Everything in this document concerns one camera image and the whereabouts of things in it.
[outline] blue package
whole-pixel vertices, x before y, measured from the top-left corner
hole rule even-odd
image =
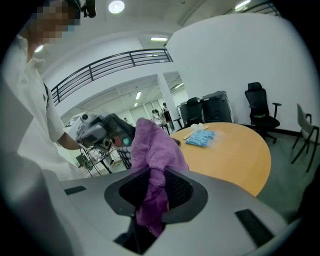
[[[192,134],[187,140],[186,144],[196,145],[199,147],[207,147],[209,141],[215,137],[215,132],[210,130],[199,130]]]

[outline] purple cloth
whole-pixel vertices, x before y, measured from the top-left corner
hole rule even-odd
[[[169,209],[165,191],[165,168],[171,167],[181,172],[188,171],[189,167],[176,142],[153,121],[145,118],[139,118],[136,122],[131,161],[132,168],[150,167],[149,186],[145,199],[136,212],[136,220],[158,237],[163,231],[161,216]]]

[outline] railing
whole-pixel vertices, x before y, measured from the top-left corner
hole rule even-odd
[[[117,71],[152,63],[173,62],[166,49],[133,50],[99,59],[63,79],[52,90],[56,106],[81,87]]]
[[[224,13],[224,15],[231,14],[231,13],[233,14],[259,13],[259,14],[268,14],[268,15],[280,17],[280,13],[278,9],[270,1],[261,2],[248,8],[244,7],[243,10],[240,10],[240,11],[235,11],[234,9],[230,9],[226,13]]]

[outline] round table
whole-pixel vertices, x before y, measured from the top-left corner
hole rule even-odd
[[[225,135],[215,148],[186,144],[183,139],[192,129],[186,128],[172,135],[181,142],[181,151],[190,171],[232,182],[253,196],[259,194],[267,182],[271,156],[264,139],[254,130],[230,122],[205,123],[207,131],[221,131]]]

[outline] chair armrest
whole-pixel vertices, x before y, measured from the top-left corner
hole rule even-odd
[[[275,109],[274,109],[274,118],[276,118],[278,106],[282,106],[282,104],[281,104],[281,103],[277,103],[277,102],[273,102],[272,104],[275,106]]]
[[[311,117],[311,114],[305,114],[305,118],[310,118],[310,124],[312,124],[312,117]]]

